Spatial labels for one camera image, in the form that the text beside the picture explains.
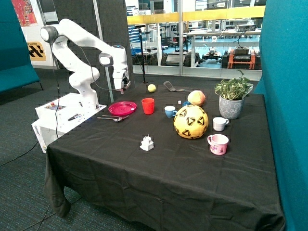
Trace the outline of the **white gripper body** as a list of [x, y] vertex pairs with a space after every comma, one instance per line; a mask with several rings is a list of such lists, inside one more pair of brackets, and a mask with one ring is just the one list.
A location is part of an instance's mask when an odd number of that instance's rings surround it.
[[115, 90], [123, 91], [130, 86], [130, 79], [127, 71], [113, 72]]

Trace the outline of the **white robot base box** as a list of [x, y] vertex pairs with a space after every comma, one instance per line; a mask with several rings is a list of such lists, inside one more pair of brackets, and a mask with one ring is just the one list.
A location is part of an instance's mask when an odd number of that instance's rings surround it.
[[[102, 104], [86, 104], [78, 93], [69, 93], [42, 106], [35, 108], [38, 120], [32, 123], [32, 129], [44, 153], [47, 146], [65, 135], [106, 106]], [[68, 119], [76, 114], [80, 117], [72, 121]]]

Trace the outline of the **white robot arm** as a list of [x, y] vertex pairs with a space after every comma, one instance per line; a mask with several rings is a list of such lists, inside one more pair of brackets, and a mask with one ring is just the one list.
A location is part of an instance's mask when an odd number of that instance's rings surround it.
[[81, 104], [85, 110], [99, 108], [97, 93], [90, 85], [99, 78], [100, 72], [73, 53], [67, 45], [69, 40], [79, 47], [93, 47], [101, 51], [98, 56], [100, 64], [114, 69], [115, 90], [123, 94], [124, 89], [130, 86], [127, 54], [123, 46], [110, 46], [69, 19], [63, 19], [59, 24], [43, 26], [40, 35], [45, 42], [52, 45], [52, 53], [58, 61], [73, 72], [69, 83], [81, 95]]

